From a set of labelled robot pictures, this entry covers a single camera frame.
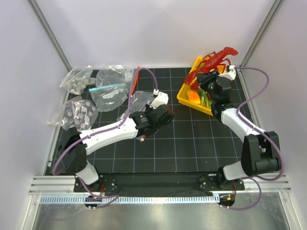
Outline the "red toy lobster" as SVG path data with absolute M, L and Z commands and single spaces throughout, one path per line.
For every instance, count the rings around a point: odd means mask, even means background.
M 212 69 L 219 72 L 219 67 L 222 68 L 221 73 L 224 73 L 227 67 L 231 65 L 231 61 L 227 57 L 228 55 L 236 56 L 238 55 L 238 51 L 232 47 L 225 47 L 219 52 L 213 51 L 212 53 L 209 53 L 192 67 L 191 71 L 185 78 L 184 83 L 190 85 L 190 88 L 194 90 L 198 88 L 196 80 L 196 75 L 198 73 L 208 73 Z

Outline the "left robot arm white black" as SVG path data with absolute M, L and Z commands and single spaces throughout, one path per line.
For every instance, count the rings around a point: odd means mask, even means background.
M 87 160 L 87 156 L 102 147 L 126 139 L 145 138 L 156 134 L 161 127 L 174 119 L 174 112 L 162 104 L 157 108 L 148 108 L 130 114 L 126 119 L 101 128 L 78 132 L 72 129 L 72 136 L 65 145 L 59 160 L 64 169 L 60 173 L 77 176 L 91 192 L 101 188 L 101 179 L 96 168 Z

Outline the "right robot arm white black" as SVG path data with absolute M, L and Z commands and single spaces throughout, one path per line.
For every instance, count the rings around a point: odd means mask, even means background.
M 283 174 L 283 156 L 280 151 L 279 137 L 275 132 L 266 132 L 250 122 L 235 108 L 230 100 L 231 73 L 219 74 L 213 70 L 198 73 L 199 87 L 207 92 L 212 100 L 213 116 L 228 126 L 243 142 L 241 159 L 233 164 L 220 167 L 216 177 L 217 186 L 226 190 L 240 179 L 258 177 L 264 173 Z

